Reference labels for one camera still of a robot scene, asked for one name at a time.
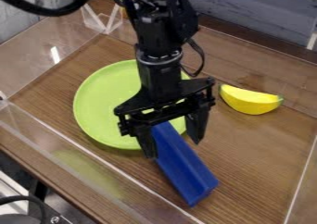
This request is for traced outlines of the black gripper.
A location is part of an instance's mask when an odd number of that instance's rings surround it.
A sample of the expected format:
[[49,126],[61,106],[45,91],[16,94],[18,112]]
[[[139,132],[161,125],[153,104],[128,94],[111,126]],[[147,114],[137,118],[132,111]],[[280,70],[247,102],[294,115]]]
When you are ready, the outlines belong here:
[[119,117],[119,131],[135,136],[144,156],[157,156],[151,126],[169,119],[184,117],[186,132],[192,142],[204,138],[208,124],[208,110],[214,106],[212,78],[183,80],[180,58],[171,56],[152,58],[136,55],[141,88],[137,93],[113,109]]

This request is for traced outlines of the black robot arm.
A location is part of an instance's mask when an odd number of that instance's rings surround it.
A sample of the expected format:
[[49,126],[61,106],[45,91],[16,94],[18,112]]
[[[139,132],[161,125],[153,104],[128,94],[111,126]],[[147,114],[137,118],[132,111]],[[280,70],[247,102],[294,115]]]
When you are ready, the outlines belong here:
[[[46,8],[26,0],[0,0],[22,11],[45,17],[60,17],[77,11],[89,0],[74,0],[60,8]],[[144,156],[159,155],[152,128],[175,118],[186,120],[186,131],[194,142],[200,142],[207,129],[208,111],[214,106],[212,78],[187,73],[180,59],[182,46],[204,52],[192,36],[198,32],[198,13],[190,0],[113,0],[124,8],[137,42],[135,57],[141,88],[117,105],[119,131],[137,139]]]

